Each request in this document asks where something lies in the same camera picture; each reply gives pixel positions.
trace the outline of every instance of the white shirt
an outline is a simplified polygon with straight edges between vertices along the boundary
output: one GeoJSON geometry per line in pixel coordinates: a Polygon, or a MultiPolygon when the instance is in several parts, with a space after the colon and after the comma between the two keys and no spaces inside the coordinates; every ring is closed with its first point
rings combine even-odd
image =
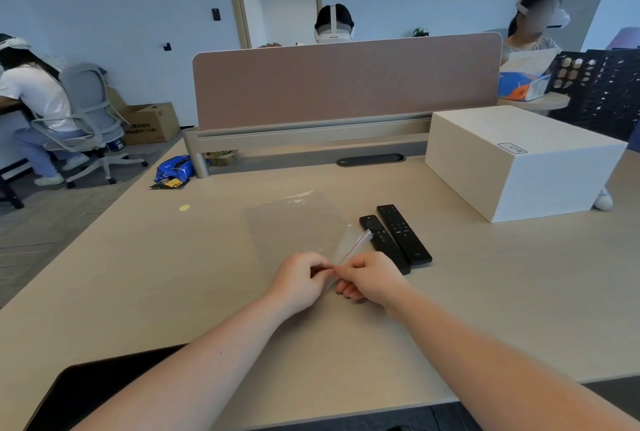
{"type": "MultiPolygon", "coordinates": [[[[9,69],[0,77],[0,96],[20,99],[37,116],[46,119],[71,115],[69,98],[48,72],[29,64],[9,69]]],[[[57,132],[79,130],[73,120],[51,121],[47,128],[57,132]]]]}

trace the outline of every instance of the desk divider panel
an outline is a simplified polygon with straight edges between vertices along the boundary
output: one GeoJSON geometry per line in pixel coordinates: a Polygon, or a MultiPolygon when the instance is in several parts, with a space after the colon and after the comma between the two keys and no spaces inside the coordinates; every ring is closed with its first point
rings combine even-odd
{"type": "Polygon", "coordinates": [[[485,32],[204,52],[193,60],[198,129],[492,106],[501,48],[485,32]]]}

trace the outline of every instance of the remote control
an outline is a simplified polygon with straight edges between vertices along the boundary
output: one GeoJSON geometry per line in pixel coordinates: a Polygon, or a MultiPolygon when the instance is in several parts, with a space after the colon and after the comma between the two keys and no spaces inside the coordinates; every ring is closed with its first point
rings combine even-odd
{"type": "Polygon", "coordinates": [[[384,252],[389,259],[391,259],[402,274],[409,274],[411,272],[411,265],[407,262],[404,254],[396,246],[391,236],[385,229],[384,225],[380,223],[378,217],[375,215],[365,215],[360,217],[360,225],[363,229],[369,229],[373,235],[371,244],[373,249],[384,252]]]}
{"type": "Polygon", "coordinates": [[[379,205],[376,209],[412,267],[433,261],[429,251],[422,245],[395,205],[379,205]]]}

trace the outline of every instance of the label on box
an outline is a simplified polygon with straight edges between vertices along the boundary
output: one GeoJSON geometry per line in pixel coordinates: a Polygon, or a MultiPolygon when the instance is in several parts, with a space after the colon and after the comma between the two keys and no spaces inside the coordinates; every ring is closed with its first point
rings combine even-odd
{"type": "Polygon", "coordinates": [[[527,150],[523,150],[513,143],[498,143],[498,146],[503,150],[506,150],[509,153],[515,153],[516,155],[520,155],[521,153],[528,153],[527,150]]]}

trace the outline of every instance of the shoe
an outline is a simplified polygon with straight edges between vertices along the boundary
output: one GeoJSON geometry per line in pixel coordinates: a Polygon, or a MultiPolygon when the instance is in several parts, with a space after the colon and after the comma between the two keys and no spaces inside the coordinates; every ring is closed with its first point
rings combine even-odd
{"type": "Polygon", "coordinates": [[[67,163],[62,165],[62,169],[66,172],[68,170],[73,170],[76,167],[86,163],[89,161],[89,157],[87,157],[84,153],[81,153],[79,157],[73,157],[72,159],[68,159],[67,163]]]}
{"type": "Polygon", "coordinates": [[[39,177],[33,181],[34,184],[39,187],[44,187],[45,185],[58,185],[62,184],[65,181],[65,178],[62,175],[57,174],[55,177],[39,177]]]}
{"type": "Polygon", "coordinates": [[[596,197],[596,201],[593,203],[593,206],[599,210],[611,210],[613,209],[613,199],[607,190],[607,187],[602,187],[602,190],[596,197]]]}

